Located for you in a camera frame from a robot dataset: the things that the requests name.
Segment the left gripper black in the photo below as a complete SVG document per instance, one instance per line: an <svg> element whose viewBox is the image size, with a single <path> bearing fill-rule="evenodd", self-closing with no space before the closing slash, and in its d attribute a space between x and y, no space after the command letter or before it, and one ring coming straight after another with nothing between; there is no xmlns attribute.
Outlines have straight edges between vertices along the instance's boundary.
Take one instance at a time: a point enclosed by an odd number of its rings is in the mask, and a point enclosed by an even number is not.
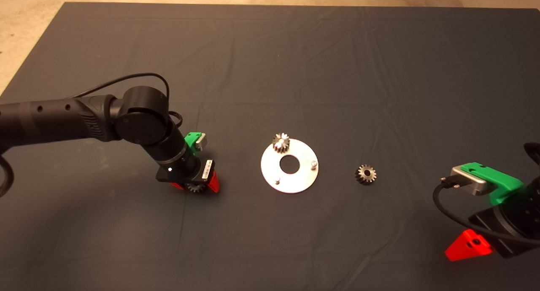
<svg viewBox="0 0 540 291"><path fill-rule="evenodd" d="M207 185L214 193L220 193L221 186L212 159L180 158L176 162L161 164L156 173L159 182L170 183L176 189L185 190L187 185Z"/></svg>

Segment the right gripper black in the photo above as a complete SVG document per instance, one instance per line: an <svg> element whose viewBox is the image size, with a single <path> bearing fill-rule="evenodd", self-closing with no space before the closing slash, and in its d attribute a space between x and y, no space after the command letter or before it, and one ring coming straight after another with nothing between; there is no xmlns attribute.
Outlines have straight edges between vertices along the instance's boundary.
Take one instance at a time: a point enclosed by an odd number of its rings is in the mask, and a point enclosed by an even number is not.
<svg viewBox="0 0 540 291"><path fill-rule="evenodd" d="M539 240L539 221L527 214L522 216L506 214L502 207L491 207L476 212L469 216L468 221L494 233ZM450 261L460 261L489 255L496 251L502 258L507 259L533 249L535 247L488 237L484 233L479 234L467 229L449 245L445 250L445 256Z"/></svg>

